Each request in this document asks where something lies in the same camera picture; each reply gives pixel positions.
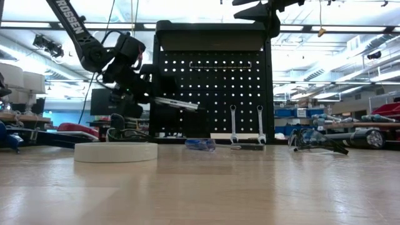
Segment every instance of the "wire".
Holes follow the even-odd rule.
[[[85,112],[85,107],[86,107],[86,100],[88,99],[88,94],[89,94],[89,91],[90,91],[90,87],[92,86],[95,74],[96,74],[96,72],[93,73],[92,79],[90,80],[90,83],[89,83],[89,87],[88,87],[88,89],[86,91],[85,100],[83,101],[83,108],[82,108],[81,116],[79,117],[79,121],[77,122],[78,124],[80,124],[81,121],[82,121],[83,113]]]
[[[105,42],[106,38],[108,37],[108,35],[107,35],[107,30],[108,30],[108,26],[110,25],[111,15],[113,15],[114,5],[115,5],[115,0],[112,1],[111,11],[110,11],[110,15],[109,15],[109,17],[108,17],[105,35],[104,35],[104,38],[103,38],[102,41],[101,41],[101,44],[103,44],[103,43]],[[83,108],[82,108],[81,116],[79,117],[78,124],[80,124],[81,121],[82,121],[83,113],[85,112],[85,107],[86,107],[86,100],[88,99],[88,94],[89,94],[89,91],[90,91],[90,87],[92,86],[92,83],[93,83],[93,79],[94,79],[94,75],[95,75],[95,74],[96,74],[96,72],[93,73],[92,79],[90,80],[90,83],[89,83],[89,88],[88,88],[87,91],[86,91],[85,100],[84,100],[84,102],[83,102]]]
[[[135,24],[138,21],[138,11],[139,11],[139,0],[137,0],[136,3]],[[131,7],[131,19],[133,20],[133,7]],[[132,21],[132,30],[133,30],[133,37],[135,37],[136,30],[133,29],[133,21]]]

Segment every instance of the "black pegboard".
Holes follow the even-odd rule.
[[[266,66],[263,51],[159,52],[163,76],[174,76],[179,91],[163,97],[200,104],[207,110],[212,133],[231,133],[230,105],[236,105],[236,132],[258,133],[257,106],[262,105],[266,130]],[[160,106],[152,110],[160,113]],[[169,116],[151,118],[152,132],[179,132],[192,121],[186,112],[169,109]]]

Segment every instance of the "wrench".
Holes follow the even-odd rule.
[[[257,106],[257,112],[258,112],[258,143],[263,144],[261,141],[264,140],[264,143],[266,143],[266,138],[265,134],[263,134],[263,106]]]
[[[234,139],[236,140],[236,142],[239,142],[239,138],[236,135],[236,125],[235,125],[235,110],[236,110],[236,106],[232,105],[231,106],[231,115],[232,115],[232,135],[231,135],[231,142],[232,144],[234,143]]]

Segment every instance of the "ceiling light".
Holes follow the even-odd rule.
[[[145,24],[143,26],[145,29],[155,29],[156,28],[156,24]]]
[[[305,98],[312,95],[312,93],[307,93],[307,94],[295,94],[292,96],[292,99],[299,99],[299,98]]]
[[[281,26],[281,31],[301,31],[303,30],[303,26]]]
[[[351,93],[351,92],[353,92],[353,91],[356,91],[356,90],[358,90],[358,89],[360,89],[360,88],[362,88],[362,86],[350,88],[350,89],[348,89],[348,90],[342,91],[341,94],[348,94],[348,93]]]
[[[397,76],[400,76],[400,71],[387,72],[387,73],[384,73],[377,77],[372,78],[370,81],[372,81],[372,82],[384,81],[387,79],[395,78]]]
[[[273,84],[290,84],[290,81],[273,81]]]
[[[337,82],[336,84],[368,85],[371,84],[371,82]]]
[[[329,92],[329,93],[322,93],[314,96],[313,98],[322,99],[322,98],[329,98],[331,96],[337,95],[336,92]]]
[[[48,22],[2,22],[4,28],[51,28]]]
[[[338,103],[341,102],[341,100],[334,100],[334,99],[321,99],[318,100],[319,103]]]
[[[69,80],[56,80],[56,79],[47,79],[46,82],[65,82],[65,83],[83,83],[85,80],[75,80],[75,79],[69,79]]]
[[[311,31],[319,31],[320,26],[313,26]],[[335,32],[380,32],[384,31],[386,27],[374,27],[374,26],[367,26],[367,27],[360,27],[360,26],[325,26],[324,27],[327,32],[335,31]]]
[[[106,29],[107,24],[106,23],[86,23],[85,27],[88,29]],[[135,25],[133,24],[127,24],[127,23],[111,23],[108,25],[109,29],[132,29],[135,28]]]
[[[296,84],[331,84],[325,81],[296,81]]]

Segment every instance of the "table surface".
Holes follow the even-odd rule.
[[[73,150],[0,152],[0,224],[400,224],[400,152],[216,152],[91,164]]]

